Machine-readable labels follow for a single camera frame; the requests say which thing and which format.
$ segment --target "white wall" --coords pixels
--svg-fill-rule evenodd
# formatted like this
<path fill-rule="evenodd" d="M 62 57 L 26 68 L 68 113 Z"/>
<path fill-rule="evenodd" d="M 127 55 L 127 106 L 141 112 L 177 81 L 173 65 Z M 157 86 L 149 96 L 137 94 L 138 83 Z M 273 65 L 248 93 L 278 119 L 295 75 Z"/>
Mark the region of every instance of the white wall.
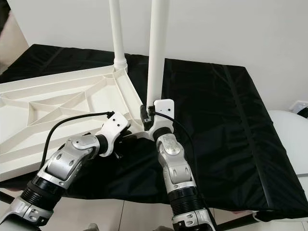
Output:
<path fill-rule="evenodd" d="M 29 45 L 112 51 L 108 0 L 8 0 Z M 148 54 L 150 0 L 120 0 L 124 46 Z M 245 66 L 266 107 L 308 101 L 308 1 L 171 0 L 167 58 Z"/>

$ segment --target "white plastic frame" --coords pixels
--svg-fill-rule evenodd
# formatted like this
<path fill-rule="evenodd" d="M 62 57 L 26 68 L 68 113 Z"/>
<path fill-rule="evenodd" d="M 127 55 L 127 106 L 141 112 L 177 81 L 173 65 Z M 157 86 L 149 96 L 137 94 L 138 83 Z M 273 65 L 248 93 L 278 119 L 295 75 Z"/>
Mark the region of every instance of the white plastic frame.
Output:
<path fill-rule="evenodd" d="M 113 66 L 67 72 L 0 85 L 0 181 L 39 167 L 49 130 L 60 120 L 118 111 L 133 133 L 143 130 L 141 101 L 124 69 Z M 105 116 L 64 123 L 54 132 L 47 158 L 67 138 L 100 130 Z"/>

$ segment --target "white chair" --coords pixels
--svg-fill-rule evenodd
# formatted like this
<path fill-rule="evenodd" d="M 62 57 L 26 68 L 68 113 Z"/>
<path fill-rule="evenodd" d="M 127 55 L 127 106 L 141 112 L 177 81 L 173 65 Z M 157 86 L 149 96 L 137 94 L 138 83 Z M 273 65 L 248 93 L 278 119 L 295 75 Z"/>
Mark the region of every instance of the white chair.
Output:
<path fill-rule="evenodd" d="M 269 115 L 308 198 L 308 119 L 279 110 L 269 110 Z M 308 221 L 308 218 L 279 221 Z"/>

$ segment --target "white vertical pole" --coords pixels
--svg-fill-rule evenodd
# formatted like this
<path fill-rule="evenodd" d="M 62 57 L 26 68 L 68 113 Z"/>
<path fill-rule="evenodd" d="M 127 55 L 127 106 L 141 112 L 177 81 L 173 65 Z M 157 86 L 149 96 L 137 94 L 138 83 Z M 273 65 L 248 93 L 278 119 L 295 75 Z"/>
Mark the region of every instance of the white vertical pole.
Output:
<path fill-rule="evenodd" d="M 124 56 L 119 0 L 109 0 L 109 8 L 110 8 L 112 37 L 114 41 L 114 50 L 115 50 L 114 67 L 116 70 L 119 69 L 127 70 L 127 62 Z"/>
<path fill-rule="evenodd" d="M 147 108 L 162 95 L 169 0 L 152 0 Z"/>

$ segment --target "floor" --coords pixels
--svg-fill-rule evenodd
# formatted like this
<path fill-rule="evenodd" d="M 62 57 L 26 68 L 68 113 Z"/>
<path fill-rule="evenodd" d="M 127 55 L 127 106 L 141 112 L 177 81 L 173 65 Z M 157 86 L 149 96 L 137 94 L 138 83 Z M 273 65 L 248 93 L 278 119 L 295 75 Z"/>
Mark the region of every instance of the floor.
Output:
<path fill-rule="evenodd" d="M 21 192 L 1 191 L 12 196 Z M 0 202 L 0 214 L 8 207 Z M 229 211 L 211 209 L 217 224 L 245 216 Z M 121 200 L 79 200 L 62 198 L 54 209 L 54 215 L 42 231 L 56 229 L 82 231 L 90 223 L 96 223 L 100 231 L 153 231 L 158 226 L 172 228 L 172 211 L 169 205 L 139 204 Z M 233 229 L 231 231 L 308 231 L 307 222 L 267 222 Z"/>

